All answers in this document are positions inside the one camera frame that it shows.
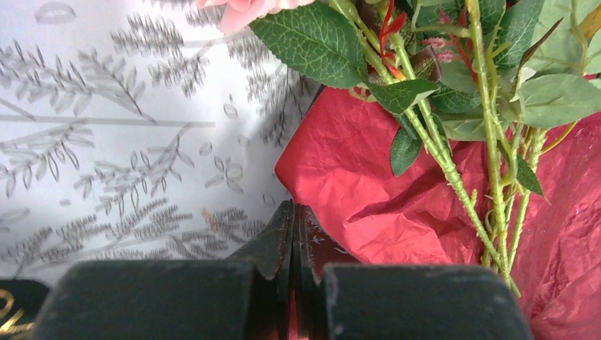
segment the green stem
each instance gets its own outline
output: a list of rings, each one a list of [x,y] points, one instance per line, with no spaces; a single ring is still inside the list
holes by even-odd
[[[539,159],[542,155],[543,145],[546,140],[546,130],[537,129],[535,130],[532,138],[532,149],[530,151],[528,165],[534,173],[537,172],[539,165]],[[519,245],[519,238],[522,236],[522,230],[524,229],[524,221],[526,220],[526,211],[528,203],[530,202],[530,191],[523,188],[521,194],[521,200],[517,207],[517,217],[515,218],[515,226],[513,228],[513,237],[511,240],[511,249],[509,253],[509,264],[508,269],[511,272],[513,263],[515,261],[515,255],[517,254],[517,247]]]
[[[374,40],[371,44],[380,49],[380,43],[378,38],[375,36],[372,30],[370,30],[365,23],[361,20],[359,13],[356,11],[354,4],[350,0],[330,0],[330,7],[341,13],[350,23],[354,23],[359,28],[357,29],[357,35],[359,36],[359,43],[361,49],[365,55],[365,60],[370,64],[380,77],[387,83],[392,84],[395,82],[393,77],[386,66],[382,63],[382,59],[376,54],[376,52],[368,44],[367,40]]]
[[[578,22],[578,19],[576,18],[576,9],[578,8],[578,1],[577,0],[572,0],[572,10],[570,13],[570,26],[572,28],[572,31],[574,33],[574,36],[576,37],[576,40],[578,40],[578,42],[580,43],[580,45],[582,46],[582,56],[580,57],[580,66],[577,68],[578,73],[580,74],[581,77],[584,76],[584,68],[586,66],[586,58],[588,57],[588,41],[586,39],[586,37],[584,36],[584,32],[582,31],[582,28],[580,28],[580,23]]]
[[[460,38],[469,37],[469,30],[463,27],[455,26],[455,25],[431,25],[431,26],[422,26],[413,29],[413,32],[443,32],[447,34],[452,34]]]
[[[361,16],[352,2],[349,0],[330,0],[329,5],[336,11],[339,11],[348,21],[355,23],[373,48],[375,48],[376,51],[380,50],[380,40],[378,39],[378,36],[361,20]]]
[[[501,276],[510,285],[510,275],[507,271],[507,230],[505,228],[505,201],[503,200],[502,187],[500,186],[500,158],[497,150],[498,132],[495,127],[495,100],[491,99],[490,89],[488,88],[488,66],[486,53],[484,50],[484,37],[482,34],[480,4],[478,0],[466,0],[466,6],[470,18],[470,34],[474,47],[474,71],[478,76],[478,89],[482,97],[484,128],[486,132],[486,147],[488,149],[488,180],[490,182],[490,191],[493,196],[494,221],[499,228],[500,255],[499,269]]]
[[[387,1],[382,1],[378,5],[380,14],[386,14],[385,11],[383,12],[384,6],[386,6],[386,4]],[[410,63],[409,54],[405,50],[403,38],[399,34],[395,34],[391,36],[391,41],[394,45],[397,46],[398,51],[400,52],[399,58],[406,77],[408,79],[415,79],[415,72]],[[438,132],[434,119],[432,118],[432,112],[430,110],[428,102],[424,99],[419,101],[417,105],[422,111],[422,115],[426,121],[428,130],[430,131],[434,140],[430,137],[428,131],[424,129],[422,123],[420,122],[420,119],[418,118],[417,114],[413,109],[409,108],[406,110],[405,114],[407,118],[416,129],[417,134],[424,141],[426,150],[432,155],[434,160],[441,167],[442,171],[444,172],[445,178],[455,190],[455,193],[459,197],[459,200],[463,203],[468,213],[468,216],[470,217],[472,223],[474,224],[474,227],[476,228],[478,236],[482,240],[482,243],[484,243],[485,248],[490,252],[490,256],[493,258],[497,265],[500,265],[499,253],[497,253],[497,251],[495,250],[495,246],[488,238],[488,233],[484,229],[482,221],[480,220],[478,213],[476,212],[474,204],[469,194],[467,193],[464,183],[461,180],[461,176],[459,175],[455,163],[451,158],[450,150],[445,147],[446,144],[442,143],[442,137]]]
[[[382,20],[384,20],[384,18],[386,17],[386,12],[388,11],[388,1],[380,1],[376,6],[380,17],[382,18]],[[407,50],[405,49],[405,41],[403,40],[403,37],[401,37],[399,33],[394,33],[390,36],[390,39],[394,46],[397,57],[399,58],[400,65],[403,68],[403,73],[405,74],[408,80],[416,79],[417,77],[415,76],[415,72],[409,59],[409,53],[407,53]],[[447,153],[443,152],[443,150],[446,149],[446,143],[442,142],[442,137],[438,132],[438,128],[436,126],[436,123],[434,122],[434,118],[432,118],[430,104],[426,99],[422,99],[421,101],[417,102],[417,107],[420,108],[422,116],[424,117],[424,120],[426,122],[428,131],[430,135],[433,136],[436,147],[442,152],[444,160],[446,162],[452,162],[450,154],[447,157]]]

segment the floral arrangement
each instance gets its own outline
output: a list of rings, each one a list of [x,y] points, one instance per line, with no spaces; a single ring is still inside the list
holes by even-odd
[[[485,246],[481,263],[519,296],[511,270],[539,158],[601,111],[598,0],[249,0],[228,3],[221,29],[249,25],[289,67],[377,102],[399,123],[391,171],[425,148]],[[551,128],[564,133],[547,141]],[[449,140],[485,142],[489,192],[468,192]],[[489,211],[476,212],[477,198]]]

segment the gold lettering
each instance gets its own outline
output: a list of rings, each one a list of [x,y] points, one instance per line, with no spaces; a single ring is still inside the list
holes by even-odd
[[[2,307],[2,309],[0,310],[0,318],[2,318],[8,315],[13,309],[13,306],[15,304],[15,297],[11,294],[11,292],[7,291],[6,289],[0,289],[0,299],[6,301],[4,307]],[[23,316],[23,314],[25,314],[23,308],[17,310],[15,315],[13,315],[7,322],[4,322],[4,324],[0,326],[0,335],[15,334],[31,329],[31,327],[33,327],[32,322],[28,324],[15,325],[17,321]]]

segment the fern pattern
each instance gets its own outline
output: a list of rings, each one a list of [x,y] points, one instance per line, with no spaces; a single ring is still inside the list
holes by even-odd
[[[224,6],[83,1],[2,8],[0,277],[231,254],[289,199],[273,167],[312,84],[221,35]]]
[[[228,43],[230,58],[247,70],[247,100],[260,102],[258,114],[265,117],[259,135],[266,145],[283,147],[308,109],[307,98],[317,84],[280,63],[273,73],[262,65],[274,59],[255,35]]]

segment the artificial flower bouquet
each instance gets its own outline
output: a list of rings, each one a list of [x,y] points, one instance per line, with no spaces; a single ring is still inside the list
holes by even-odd
[[[276,170],[334,238],[371,262],[479,262],[517,297],[526,290],[530,316],[549,319],[559,317],[541,304],[592,280],[585,273],[601,261],[591,250],[573,258],[588,265],[549,278],[560,271],[548,273],[548,254],[561,253],[562,237],[591,249],[599,240],[599,6],[229,1],[221,28],[248,24],[283,63],[327,86]],[[592,217],[581,218],[585,210]],[[557,227],[534,229],[544,222]],[[578,223],[579,232],[568,232]],[[404,256],[391,255],[387,247],[399,244]],[[601,282],[598,270],[595,277]],[[543,284],[552,292],[533,288]]]

